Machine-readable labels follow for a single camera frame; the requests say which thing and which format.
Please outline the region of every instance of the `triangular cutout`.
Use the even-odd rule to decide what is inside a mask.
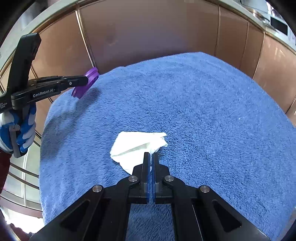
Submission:
[[[89,201],[84,201],[82,204],[80,204],[79,207],[77,207],[72,213],[69,214],[68,217],[66,217],[61,222],[61,226],[72,232],[77,231],[79,224],[81,223],[88,206],[89,206]]]
[[[229,212],[226,211],[224,207],[221,206],[216,200],[213,201],[214,209],[220,219],[222,227],[226,233],[239,228],[242,224]]]

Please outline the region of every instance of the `white tissue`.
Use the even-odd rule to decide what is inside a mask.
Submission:
[[[111,148],[110,157],[132,174],[133,168],[143,163],[144,152],[153,154],[160,147],[168,145],[165,136],[164,132],[120,132]]]

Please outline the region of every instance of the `crumpled white cloth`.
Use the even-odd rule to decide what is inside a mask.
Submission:
[[[133,168],[143,163],[144,152],[150,155],[157,152],[160,147],[167,146],[164,132],[125,132],[118,134],[110,151],[110,157],[119,162],[121,167],[129,174]]]

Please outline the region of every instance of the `hand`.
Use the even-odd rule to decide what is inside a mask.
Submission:
[[[32,145],[35,138],[35,122],[36,103],[30,105],[29,114],[20,126],[20,134],[17,137],[17,144],[20,146],[21,152],[26,152]],[[9,126],[16,125],[19,117],[13,111],[6,111],[0,114],[0,148],[8,153],[12,153],[12,144],[9,135]]]

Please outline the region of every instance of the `blue towel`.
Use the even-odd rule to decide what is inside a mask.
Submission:
[[[160,163],[210,186],[276,240],[296,205],[296,131],[247,75],[204,53],[118,67],[80,100],[61,95],[41,146],[45,224],[95,184],[128,176],[110,158],[121,131],[165,132]],[[173,240],[169,205],[132,205],[126,240]]]

